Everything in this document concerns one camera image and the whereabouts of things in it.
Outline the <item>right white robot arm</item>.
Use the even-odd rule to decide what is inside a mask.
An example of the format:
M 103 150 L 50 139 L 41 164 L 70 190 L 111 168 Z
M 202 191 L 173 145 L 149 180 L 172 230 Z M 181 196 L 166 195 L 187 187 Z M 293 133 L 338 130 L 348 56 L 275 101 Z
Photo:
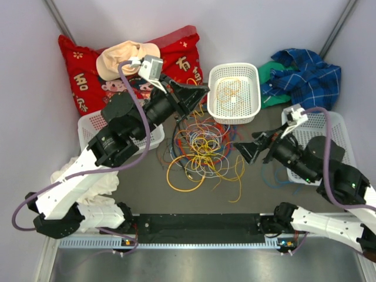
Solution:
M 319 234 L 375 261 L 375 189 L 357 168 L 342 162 L 345 150 L 326 136 L 316 136 L 302 147 L 293 134 L 283 136 L 280 128 L 256 132 L 253 137 L 252 142 L 234 145 L 248 164 L 268 151 L 263 163 L 276 160 L 306 183 L 319 182 L 319 195 L 359 220 L 356 223 L 320 216 L 282 202 L 274 209 L 272 229 L 278 233 Z

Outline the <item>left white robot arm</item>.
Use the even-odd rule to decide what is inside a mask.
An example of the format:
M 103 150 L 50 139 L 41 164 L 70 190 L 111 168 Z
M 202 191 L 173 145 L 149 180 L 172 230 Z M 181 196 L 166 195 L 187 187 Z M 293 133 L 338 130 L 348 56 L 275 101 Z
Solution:
M 76 162 L 53 188 L 40 196 L 28 194 L 33 200 L 28 209 L 38 214 L 33 220 L 38 233 L 61 239 L 78 230 L 105 228 L 127 233 L 132 229 L 133 215 L 126 204 L 89 205 L 78 200 L 105 173 L 122 169 L 139 152 L 135 140 L 145 140 L 172 115 L 185 119 L 210 90 L 205 85 L 177 83 L 166 75 L 159 82 L 144 105 L 129 92 L 113 95 L 101 111 L 106 126 L 88 142 Z

